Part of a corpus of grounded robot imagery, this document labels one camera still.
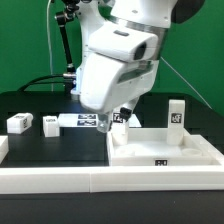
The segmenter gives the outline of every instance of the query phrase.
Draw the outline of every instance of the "black sticker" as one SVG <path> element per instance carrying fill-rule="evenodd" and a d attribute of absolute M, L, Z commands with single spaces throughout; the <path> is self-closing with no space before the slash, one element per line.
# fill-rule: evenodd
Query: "black sticker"
<path fill-rule="evenodd" d="M 17 118 L 17 119 L 23 119 L 25 116 L 21 116 L 21 115 L 17 115 L 15 116 L 14 118 Z"/>
<path fill-rule="evenodd" d="M 120 123 L 120 124 L 122 124 L 123 123 L 123 118 L 121 118 L 121 116 L 120 116 L 120 113 L 114 113 L 113 114 L 113 122 L 114 123 Z"/>
<path fill-rule="evenodd" d="M 96 119 L 96 114 L 79 114 L 78 119 L 83 120 Z"/>
<path fill-rule="evenodd" d="M 23 128 L 26 128 L 28 126 L 28 124 L 27 124 L 27 119 L 24 119 L 23 120 Z"/>
<path fill-rule="evenodd" d="M 171 123 L 180 124 L 182 122 L 182 114 L 172 113 L 171 114 Z"/>
<path fill-rule="evenodd" d="M 91 121 L 91 120 L 84 120 L 84 121 L 78 121 L 77 123 L 77 126 L 88 126 L 88 127 L 91 127 L 91 126 L 96 126 L 96 121 Z"/>
<path fill-rule="evenodd" d="M 166 159 L 157 159 L 155 161 L 155 166 L 167 166 L 168 161 Z"/>
<path fill-rule="evenodd" d="M 46 122 L 55 122 L 55 119 L 46 119 Z"/>

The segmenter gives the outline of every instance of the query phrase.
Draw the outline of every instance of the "cable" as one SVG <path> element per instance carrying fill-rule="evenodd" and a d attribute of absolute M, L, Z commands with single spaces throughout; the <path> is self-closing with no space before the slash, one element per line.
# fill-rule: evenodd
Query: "cable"
<path fill-rule="evenodd" d="M 47 4 L 47 40 L 48 40 L 48 50 L 49 50 L 49 60 L 50 60 L 50 73 L 53 75 L 53 57 L 52 57 L 52 44 L 51 44 L 51 30 L 50 30 L 50 5 L 52 0 L 48 1 Z M 54 85 L 51 86 L 51 91 L 54 91 Z"/>
<path fill-rule="evenodd" d="M 34 83 L 27 83 L 26 85 L 23 86 L 23 89 L 18 89 L 18 91 L 24 91 L 27 87 L 32 86 L 32 85 L 42 85 L 42 84 L 58 84 L 58 83 L 63 83 L 64 82 L 34 82 Z"/>
<path fill-rule="evenodd" d="M 202 101 L 210 108 L 210 104 L 204 99 L 204 97 L 172 66 L 167 62 L 163 57 L 161 57 L 162 61 L 179 77 L 181 78 L 201 99 Z"/>
<path fill-rule="evenodd" d="M 31 80 L 27 84 L 21 86 L 17 91 L 24 91 L 29 85 L 33 85 L 38 81 L 46 80 L 46 79 L 54 79 L 54 78 L 63 78 L 63 75 L 48 75 L 48 76 L 42 76 L 36 79 Z"/>

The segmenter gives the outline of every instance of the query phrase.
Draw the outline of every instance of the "black surface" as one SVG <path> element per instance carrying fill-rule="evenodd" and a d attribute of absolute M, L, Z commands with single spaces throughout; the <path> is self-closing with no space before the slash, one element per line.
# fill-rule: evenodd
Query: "black surface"
<path fill-rule="evenodd" d="M 140 119 L 144 127 L 166 127 L 169 99 L 185 99 L 186 116 L 185 127 L 193 134 L 202 134 L 217 148 L 222 151 L 224 149 L 223 125 L 224 119 L 212 110 L 208 109 L 190 96 L 180 94 L 146 94 L 144 95 L 135 110 L 136 115 Z M 47 145 L 41 134 L 41 117 L 43 115 L 53 115 L 58 113 L 79 113 L 85 112 L 80 105 L 65 99 L 60 93 L 4 93 L 0 95 L 0 134 L 6 132 L 5 119 L 17 112 L 34 113 L 34 127 L 22 136 L 15 138 L 14 135 L 9 136 L 12 140 L 10 150 L 18 147 L 15 154 L 11 154 L 11 159 L 16 165 L 16 160 L 20 157 L 22 151 L 18 146 L 19 143 L 26 144 L 24 139 L 32 138 L 39 143 L 39 153 L 32 155 L 28 149 L 26 150 L 27 161 L 18 161 L 20 166 L 22 162 L 29 163 L 25 166 L 40 162 L 55 166 L 68 165 L 74 161 L 68 161 L 68 157 L 72 156 L 75 160 L 76 156 L 86 160 L 85 155 L 92 155 L 91 159 L 87 158 L 89 165 L 92 162 L 107 164 L 105 149 L 102 148 L 100 154 L 95 149 L 84 154 L 71 155 L 67 153 L 60 154 L 60 147 L 65 148 L 69 145 L 67 140 L 81 139 L 88 136 L 88 143 L 93 136 L 97 136 L 97 141 L 105 147 L 104 135 L 99 134 L 91 129 L 91 131 L 82 129 L 78 133 L 74 130 L 65 130 L 59 142 L 52 142 L 57 151 L 48 151 L 46 155 Z M 81 149 L 86 143 L 76 143 L 76 148 Z M 30 158 L 39 157 L 38 160 L 30 160 Z M 48 160 L 43 162 L 43 157 L 47 156 Z M 55 161 L 55 157 L 64 158 L 64 161 Z M 79 194 L 37 194 L 37 195 L 0 195 L 0 223 L 18 224 L 18 223 L 41 223 L 41 224 L 61 224 L 61 223 L 79 223 L 79 224 L 136 224 L 136 223 L 180 223 L 180 224 L 221 224 L 224 221 L 223 214 L 224 191 L 167 191 L 167 192 L 107 192 L 107 193 L 79 193 Z"/>
<path fill-rule="evenodd" d="M 0 134 L 9 139 L 0 167 L 108 165 L 105 134 L 96 128 L 61 128 L 60 137 L 45 138 L 43 116 L 88 112 L 63 93 L 8 92 L 0 95 L 0 105 Z M 34 116 L 32 127 L 21 135 L 7 134 L 6 120 L 26 112 Z"/>

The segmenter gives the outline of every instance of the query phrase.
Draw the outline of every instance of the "rectangular white block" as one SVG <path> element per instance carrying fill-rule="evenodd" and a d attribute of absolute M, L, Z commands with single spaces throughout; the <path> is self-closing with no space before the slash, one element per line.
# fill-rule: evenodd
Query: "rectangular white block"
<path fill-rule="evenodd" d="M 43 117 L 43 128 L 45 137 L 60 136 L 60 127 L 56 116 Z"/>
<path fill-rule="evenodd" d="M 30 113 L 18 113 L 7 119 L 7 132 L 21 134 L 32 126 L 33 115 Z"/>

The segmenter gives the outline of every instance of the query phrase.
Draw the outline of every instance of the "black cable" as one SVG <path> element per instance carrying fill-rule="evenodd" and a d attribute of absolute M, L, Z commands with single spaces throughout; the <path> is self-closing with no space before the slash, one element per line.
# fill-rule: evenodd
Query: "black cable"
<path fill-rule="evenodd" d="M 54 79 L 54 78 L 63 78 L 63 75 L 47 75 L 42 76 L 36 79 L 31 80 L 27 84 L 21 86 L 17 91 L 24 91 L 28 86 L 32 85 L 33 83 L 36 83 L 38 81 L 46 80 L 46 79 Z"/>
<path fill-rule="evenodd" d="M 28 83 L 27 85 L 24 85 L 24 89 L 20 91 L 24 91 L 27 87 L 32 86 L 32 85 L 42 85 L 42 84 L 58 84 L 58 83 L 63 83 L 64 82 L 34 82 L 34 83 Z"/>

